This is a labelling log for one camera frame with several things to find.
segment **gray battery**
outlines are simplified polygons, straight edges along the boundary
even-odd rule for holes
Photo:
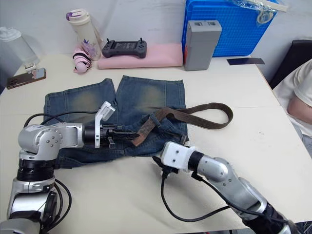
[[[208,69],[221,31],[217,20],[188,21],[184,50],[186,71]]]

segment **game controller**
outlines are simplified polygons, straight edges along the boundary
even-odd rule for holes
[[[143,59],[146,57],[147,43],[146,41],[114,41],[108,40],[106,45],[102,49],[102,54],[106,58],[110,58],[114,55],[136,55]]]

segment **table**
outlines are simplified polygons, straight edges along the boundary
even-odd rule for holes
[[[225,129],[205,130],[188,125],[189,145],[228,160],[239,176],[246,178],[287,218],[295,222],[312,220],[312,160],[255,65],[229,66],[225,58],[213,58],[207,71],[93,67],[84,75],[73,73],[70,55],[46,56],[40,65],[46,68],[47,79],[4,90],[0,96],[0,220],[5,219],[12,179],[18,168],[18,134],[30,115],[43,111],[44,96],[104,78],[112,78],[117,88],[122,75],[183,79],[187,107],[209,102],[232,107],[234,119]],[[216,121],[225,118],[216,110],[196,115]],[[39,117],[32,123],[41,120]],[[73,205],[51,234],[159,234],[244,228],[231,210],[196,223],[174,219],[161,201],[160,168],[151,158],[124,157],[56,170],[55,176],[70,189]],[[166,180],[165,196],[172,209],[185,218],[202,216],[225,205],[187,173],[171,175]]]

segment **white bottle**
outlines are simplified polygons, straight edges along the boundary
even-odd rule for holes
[[[5,41],[10,49],[23,62],[26,70],[31,70],[39,63],[39,58],[21,35],[14,28],[0,27],[0,40]]]
[[[101,56],[100,38],[91,23],[89,13],[83,9],[72,10],[66,14],[66,19],[77,33],[83,49],[93,60],[99,60]]]

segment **white wall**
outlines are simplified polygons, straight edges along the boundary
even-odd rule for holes
[[[277,14],[252,53],[264,59],[266,65],[259,67],[267,79],[293,39],[312,38],[312,0],[283,2],[289,11]],[[73,51],[76,35],[65,14],[76,8],[90,12],[104,39],[179,42],[184,4],[185,0],[0,0],[0,26],[21,30],[39,56]]]

